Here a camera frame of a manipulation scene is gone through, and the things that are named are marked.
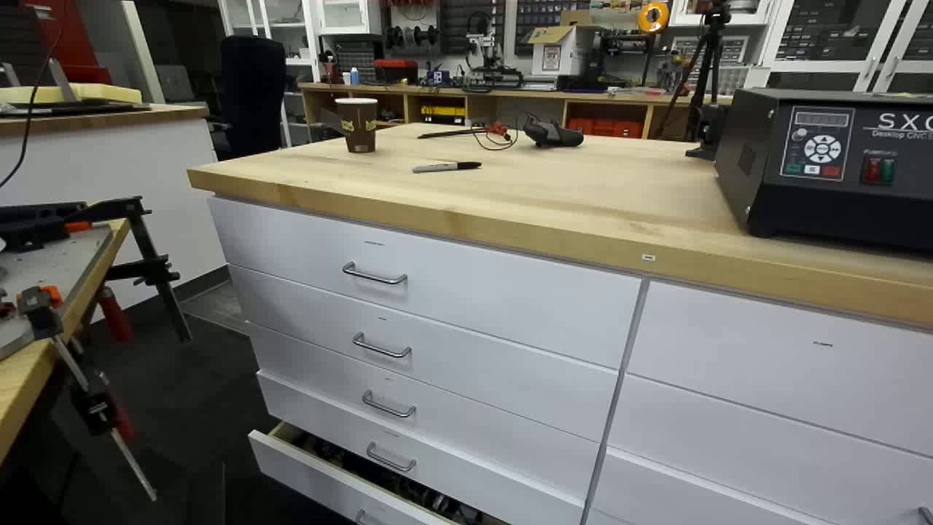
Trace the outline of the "black marker pen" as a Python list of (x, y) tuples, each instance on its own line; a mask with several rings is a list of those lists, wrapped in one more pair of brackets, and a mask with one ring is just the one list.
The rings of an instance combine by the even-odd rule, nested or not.
[(443, 159), (443, 162), (423, 162), (414, 165), (411, 174), (434, 174), (434, 173), (472, 173), (482, 170), (482, 159)]

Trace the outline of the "brown paper coffee cup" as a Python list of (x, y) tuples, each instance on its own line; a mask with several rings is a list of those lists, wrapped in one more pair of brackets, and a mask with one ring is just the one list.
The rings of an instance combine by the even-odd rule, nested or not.
[(379, 101), (372, 97), (342, 97), (337, 101), (339, 124), (344, 132), (344, 143), (354, 154), (377, 149), (377, 111)]

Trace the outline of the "black handheld controller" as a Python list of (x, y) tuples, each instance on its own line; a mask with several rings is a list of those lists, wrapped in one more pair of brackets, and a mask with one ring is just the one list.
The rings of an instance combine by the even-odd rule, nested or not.
[(522, 132), (533, 139), (536, 149), (579, 149), (583, 133), (574, 127), (561, 127), (551, 119), (529, 119)]

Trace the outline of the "white drawer cabinet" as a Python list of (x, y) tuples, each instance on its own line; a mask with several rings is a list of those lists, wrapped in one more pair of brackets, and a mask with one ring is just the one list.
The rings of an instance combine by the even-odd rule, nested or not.
[(933, 334), (218, 199), (286, 438), (507, 525), (930, 525)]

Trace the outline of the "wooden back shelf bench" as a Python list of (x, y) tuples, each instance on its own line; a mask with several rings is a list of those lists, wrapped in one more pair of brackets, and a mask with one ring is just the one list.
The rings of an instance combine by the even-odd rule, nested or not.
[(692, 100), (678, 104), (657, 91), (618, 94), (564, 94), (564, 91), (463, 91), (420, 84), (325, 84), (303, 81), (303, 116), (328, 123), (337, 116), (339, 100), (367, 97), (377, 101), (379, 119), (399, 123), (507, 123), (520, 127), (526, 119), (554, 119), (565, 127), (603, 136), (686, 139)]

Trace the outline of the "black office chair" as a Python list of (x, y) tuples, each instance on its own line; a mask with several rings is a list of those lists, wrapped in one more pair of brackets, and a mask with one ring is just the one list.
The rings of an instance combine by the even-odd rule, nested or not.
[(223, 41), (223, 136), (218, 158), (275, 151), (284, 146), (286, 50), (259, 35)]

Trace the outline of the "black control box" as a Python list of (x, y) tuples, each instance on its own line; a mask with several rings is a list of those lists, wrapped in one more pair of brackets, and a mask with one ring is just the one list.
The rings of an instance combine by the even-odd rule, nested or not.
[(737, 91), (717, 186), (753, 235), (933, 250), (933, 97)]

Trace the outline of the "red black bar clamp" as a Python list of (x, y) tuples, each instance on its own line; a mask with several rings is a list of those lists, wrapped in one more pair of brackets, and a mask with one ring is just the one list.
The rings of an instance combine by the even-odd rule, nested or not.
[(153, 502), (157, 502), (157, 488), (148, 480), (144, 464), (137, 460), (137, 455), (131, 451), (131, 445), (127, 441), (115, 393), (109, 391), (109, 384), (100, 377), (93, 377), (92, 371), (86, 371), (78, 365), (74, 345), (64, 339), (64, 318), (52, 307), (52, 294), (41, 285), (23, 288), (17, 294), (17, 315), (30, 323), (32, 334), (46, 339), (52, 345), (52, 350), (60, 352), (60, 359), (68, 365), (68, 371), (74, 377), (70, 400), (74, 400), (78, 418), (86, 419), (86, 426), (93, 434), (105, 434), (118, 445), (118, 451), (128, 464), (128, 469), (137, 477), (137, 485), (144, 488), (144, 492)]

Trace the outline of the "wooden side workbench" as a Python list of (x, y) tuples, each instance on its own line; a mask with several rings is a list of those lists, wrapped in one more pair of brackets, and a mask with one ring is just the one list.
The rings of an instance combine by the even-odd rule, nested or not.
[(11, 282), (16, 318), (0, 327), (0, 339), (7, 365), (23, 359), (30, 346), (52, 350), (78, 387), (76, 409), (89, 429), (109, 434), (122, 455), (131, 455), (109, 383), (78, 362), (76, 342), (76, 329), (93, 308), (127, 229), (127, 222), (109, 222), (41, 250), (7, 254), (4, 272)]

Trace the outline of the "red handled T wrench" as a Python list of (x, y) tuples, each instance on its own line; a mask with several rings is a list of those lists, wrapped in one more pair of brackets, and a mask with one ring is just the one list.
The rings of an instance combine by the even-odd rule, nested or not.
[(463, 133), (493, 133), (511, 139), (511, 127), (504, 123), (472, 123), (463, 127), (450, 127), (450, 132), (423, 132), (418, 139), (437, 139), (437, 136), (463, 136)]

